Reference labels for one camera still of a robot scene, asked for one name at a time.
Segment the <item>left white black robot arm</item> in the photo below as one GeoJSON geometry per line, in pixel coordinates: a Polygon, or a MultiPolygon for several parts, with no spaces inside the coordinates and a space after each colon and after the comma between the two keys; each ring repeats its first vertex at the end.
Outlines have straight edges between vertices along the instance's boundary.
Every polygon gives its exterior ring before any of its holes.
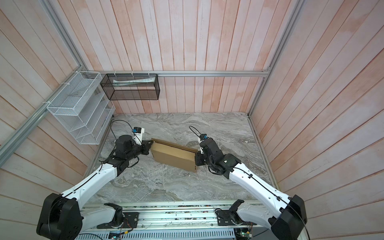
{"type": "Polygon", "coordinates": [[[101,166],[77,185],[62,192],[50,194],[44,200],[37,224],[37,234],[50,240],[74,240],[83,231],[106,224],[115,229],[124,225],[123,208],[106,203],[95,210],[83,209],[88,200],[104,185],[132,168],[130,161],[140,155],[147,156],[153,141],[141,137],[122,135],[101,166]]]}

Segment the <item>white paper in basket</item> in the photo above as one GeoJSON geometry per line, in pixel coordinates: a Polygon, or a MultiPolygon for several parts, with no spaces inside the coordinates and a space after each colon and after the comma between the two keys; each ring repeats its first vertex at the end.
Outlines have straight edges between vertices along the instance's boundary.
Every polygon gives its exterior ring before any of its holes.
{"type": "Polygon", "coordinates": [[[154,85],[156,77],[144,78],[144,79],[129,79],[129,80],[113,80],[114,87],[150,87],[154,85]]]}

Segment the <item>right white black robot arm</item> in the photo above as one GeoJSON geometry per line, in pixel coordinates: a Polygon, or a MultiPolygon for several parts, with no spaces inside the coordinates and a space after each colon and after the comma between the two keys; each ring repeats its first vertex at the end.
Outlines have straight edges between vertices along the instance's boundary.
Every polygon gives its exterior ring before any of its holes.
{"type": "Polygon", "coordinates": [[[272,231],[279,240],[296,240],[306,229],[307,213],[302,198],[275,189],[255,175],[232,154],[223,154],[217,143],[202,134],[198,137],[200,152],[195,156],[197,166],[240,185],[262,203],[257,207],[237,200],[229,210],[219,210],[217,217],[233,225],[253,223],[272,231]]]}

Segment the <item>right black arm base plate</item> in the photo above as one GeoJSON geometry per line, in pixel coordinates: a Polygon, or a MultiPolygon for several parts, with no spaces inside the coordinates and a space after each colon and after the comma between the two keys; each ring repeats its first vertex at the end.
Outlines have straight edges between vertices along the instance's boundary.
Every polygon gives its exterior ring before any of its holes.
{"type": "Polygon", "coordinates": [[[219,226],[251,226],[254,223],[242,221],[234,212],[230,210],[215,209],[214,213],[217,217],[219,226]]]}

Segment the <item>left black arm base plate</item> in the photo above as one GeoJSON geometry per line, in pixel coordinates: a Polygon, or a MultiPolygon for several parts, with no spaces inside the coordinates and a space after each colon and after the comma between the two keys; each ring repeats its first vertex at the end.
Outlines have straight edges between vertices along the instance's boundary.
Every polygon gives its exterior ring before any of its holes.
{"type": "Polygon", "coordinates": [[[115,225],[111,223],[100,224],[96,226],[97,229],[135,229],[138,226],[139,212],[123,212],[124,219],[120,225],[115,225]]]}

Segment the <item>brown cardboard box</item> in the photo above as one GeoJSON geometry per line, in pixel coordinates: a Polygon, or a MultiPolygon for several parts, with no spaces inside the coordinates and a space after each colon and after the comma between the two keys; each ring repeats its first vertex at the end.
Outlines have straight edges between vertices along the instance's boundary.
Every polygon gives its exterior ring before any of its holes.
{"type": "Polygon", "coordinates": [[[195,162],[197,149],[159,139],[152,139],[152,141],[154,143],[150,151],[156,162],[193,173],[197,172],[195,162]]]}

